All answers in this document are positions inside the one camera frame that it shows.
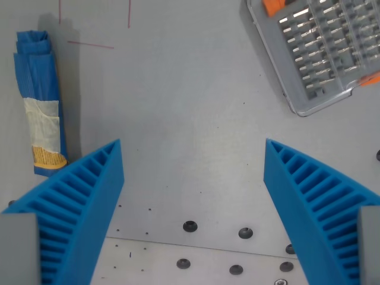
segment blue roll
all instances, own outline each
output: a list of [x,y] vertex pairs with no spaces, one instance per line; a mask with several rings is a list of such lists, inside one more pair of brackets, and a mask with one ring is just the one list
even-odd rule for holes
[[24,31],[17,33],[16,47],[16,80],[30,129],[34,172],[51,176],[68,164],[52,45],[46,31]]

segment screw hole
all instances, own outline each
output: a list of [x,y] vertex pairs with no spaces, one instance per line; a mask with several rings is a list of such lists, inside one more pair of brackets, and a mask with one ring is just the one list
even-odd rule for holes
[[274,285],[287,285],[287,281],[285,279],[278,279],[274,282]]
[[248,227],[239,230],[239,237],[242,239],[249,239],[254,235],[254,231]]
[[240,265],[232,265],[230,267],[230,273],[232,275],[240,275],[243,273],[243,267],[241,267]]
[[180,260],[177,261],[177,267],[179,269],[187,269],[191,265],[190,261],[186,258],[181,258]]
[[188,233],[192,233],[198,229],[198,225],[194,221],[187,221],[183,224],[183,229]]
[[280,265],[280,270],[281,270],[282,272],[289,272],[289,271],[293,270],[293,268],[294,268],[293,263],[288,262],[288,261],[283,262],[283,263],[281,263],[281,265]]
[[285,251],[286,251],[287,254],[296,254],[296,253],[295,253],[295,249],[293,248],[293,245],[292,245],[292,244],[288,245],[288,246],[285,248]]

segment gray plastic case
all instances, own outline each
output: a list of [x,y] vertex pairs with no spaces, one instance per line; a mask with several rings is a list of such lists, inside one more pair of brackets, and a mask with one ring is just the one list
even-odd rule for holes
[[41,284],[40,238],[35,213],[0,214],[0,284]]
[[269,17],[248,8],[292,111],[308,116],[380,70],[380,0],[296,0]]

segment white tape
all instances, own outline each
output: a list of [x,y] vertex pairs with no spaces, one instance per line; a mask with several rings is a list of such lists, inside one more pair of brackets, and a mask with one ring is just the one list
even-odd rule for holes
[[31,144],[52,153],[61,152],[58,101],[24,98]]

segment screwdriver bit set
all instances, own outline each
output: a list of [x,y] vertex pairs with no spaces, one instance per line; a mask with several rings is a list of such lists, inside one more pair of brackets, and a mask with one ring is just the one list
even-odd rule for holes
[[380,0],[296,0],[248,8],[291,110],[308,116],[379,80]]

